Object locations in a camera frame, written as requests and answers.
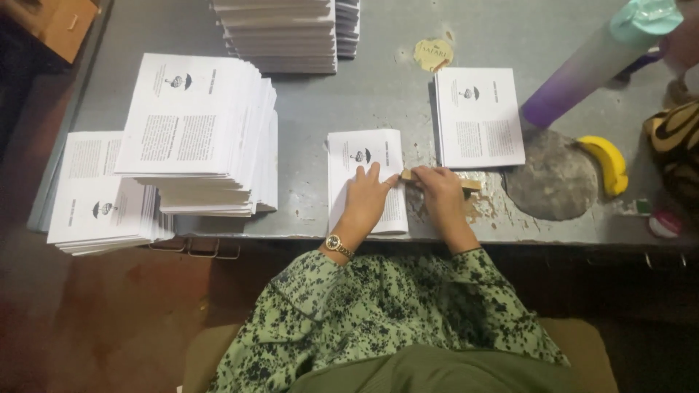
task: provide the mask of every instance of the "wooden stick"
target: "wooden stick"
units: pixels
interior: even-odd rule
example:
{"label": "wooden stick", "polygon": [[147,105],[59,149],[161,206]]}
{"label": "wooden stick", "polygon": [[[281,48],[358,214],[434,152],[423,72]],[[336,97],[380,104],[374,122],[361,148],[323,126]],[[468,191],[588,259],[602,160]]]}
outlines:
{"label": "wooden stick", "polygon": [[[401,173],[401,179],[406,181],[415,181],[410,169],[403,169]],[[481,182],[478,180],[461,179],[461,188],[465,188],[470,191],[480,191],[482,186]]]}

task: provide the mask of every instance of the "watch face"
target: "watch face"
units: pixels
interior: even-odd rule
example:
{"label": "watch face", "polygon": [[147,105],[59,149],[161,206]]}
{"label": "watch face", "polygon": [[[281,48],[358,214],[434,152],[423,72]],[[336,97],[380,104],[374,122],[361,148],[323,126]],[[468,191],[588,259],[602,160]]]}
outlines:
{"label": "watch face", "polygon": [[331,250],[337,250],[340,247],[340,238],[336,235],[330,235],[328,240],[325,241],[325,245]]}

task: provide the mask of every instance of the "green floral dress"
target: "green floral dress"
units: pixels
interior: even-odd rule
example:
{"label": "green floral dress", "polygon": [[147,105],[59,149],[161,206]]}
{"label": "green floral dress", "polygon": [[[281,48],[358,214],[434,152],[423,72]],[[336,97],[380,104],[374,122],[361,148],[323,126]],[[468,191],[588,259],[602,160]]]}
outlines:
{"label": "green floral dress", "polygon": [[267,285],[209,392],[283,392],[304,373],[413,344],[494,348],[568,365],[481,248],[452,258],[318,251]]}

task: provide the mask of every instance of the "sleeve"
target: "sleeve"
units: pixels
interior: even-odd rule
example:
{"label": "sleeve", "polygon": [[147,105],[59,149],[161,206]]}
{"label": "sleeve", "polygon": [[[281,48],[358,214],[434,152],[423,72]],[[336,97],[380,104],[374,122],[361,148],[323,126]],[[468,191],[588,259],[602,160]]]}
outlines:
{"label": "sleeve", "polygon": [[323,320],[327,297],[342,274],[343,268],[319,251],[296,258],[257,299],[208,391],[288,389],[312,361],[310,336]]}
{"label": "sleeve", "polygon": [[493,347],[547,362],[568,365],[559,347],[524,307],[510,282],[482,248],[453,256],[452,281],[468,286],[483,302],[484,329],[494,338]]}

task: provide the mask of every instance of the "woman's right hand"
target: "woman's right hand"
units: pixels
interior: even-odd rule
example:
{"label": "woman's right hand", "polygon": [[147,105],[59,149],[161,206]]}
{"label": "woman's right hand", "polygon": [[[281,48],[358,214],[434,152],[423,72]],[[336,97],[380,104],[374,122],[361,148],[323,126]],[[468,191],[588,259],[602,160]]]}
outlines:
{"label": "woman's right hand", "polygon": [[461,179],[447,168],[418,166],[411,171],[419,179],[417,186],[425,193],[425,204],[432,224],[452,254],[480,247],[466,222]]}

